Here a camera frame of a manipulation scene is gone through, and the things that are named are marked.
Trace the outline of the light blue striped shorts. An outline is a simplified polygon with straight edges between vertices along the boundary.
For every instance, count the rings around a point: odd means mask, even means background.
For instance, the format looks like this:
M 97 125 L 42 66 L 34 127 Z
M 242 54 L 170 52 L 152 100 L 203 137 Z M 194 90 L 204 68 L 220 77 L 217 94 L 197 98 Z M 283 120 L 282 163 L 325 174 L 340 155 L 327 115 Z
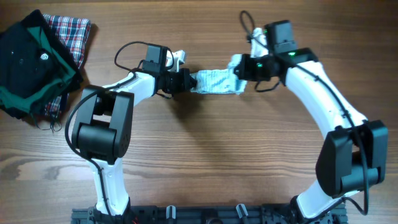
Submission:
M 240 80 L 233 73 L 235 67 L 241 62 L 241 59 L 241 54 L 235 54 L 231 57 L 231 61 L 226 69 L 200 70 L 196 73 L 191 73 L 190 75 L 197 81 L 197 85 L 190 91 L 199 94 L 242 94 L 248 82 Z

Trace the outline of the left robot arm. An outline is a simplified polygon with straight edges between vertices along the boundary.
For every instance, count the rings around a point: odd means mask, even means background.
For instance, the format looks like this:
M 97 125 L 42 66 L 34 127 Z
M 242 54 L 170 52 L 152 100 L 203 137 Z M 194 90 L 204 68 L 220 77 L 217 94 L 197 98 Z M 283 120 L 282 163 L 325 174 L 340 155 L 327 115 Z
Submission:
M 132 131 L 134 107 L 159 91 L 175 95 L 197 83 L 190 76 L 183 50 L 148 44 L 145 59 L 130 68 L 122 80 L 105 86 L 89 85 L 71 112 L 73 128 L 65 129 L 72 151 L 89 163 L 94 175 L 97 203 L 93 212 L 103 222 L 122 220 L 130 198 L 125 189 L 123 157 Z

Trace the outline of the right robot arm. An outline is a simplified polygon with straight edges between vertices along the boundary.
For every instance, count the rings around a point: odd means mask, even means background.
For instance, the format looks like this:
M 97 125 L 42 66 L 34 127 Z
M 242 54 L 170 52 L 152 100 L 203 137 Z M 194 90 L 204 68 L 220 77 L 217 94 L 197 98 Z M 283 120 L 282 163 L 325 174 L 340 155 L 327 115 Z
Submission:
M 290 21 L 249 27 L 246 33 L 252 50 L 242 56 L 234 73 L 256 83 L 277 78 L 303 103 L 324 139 L 316 181 L 293 198 L 292 220 L 314 221 L 382 183 L 389 137 L 383 122 L 368 120 L 344 98 L 313 51 L 297 46 Z

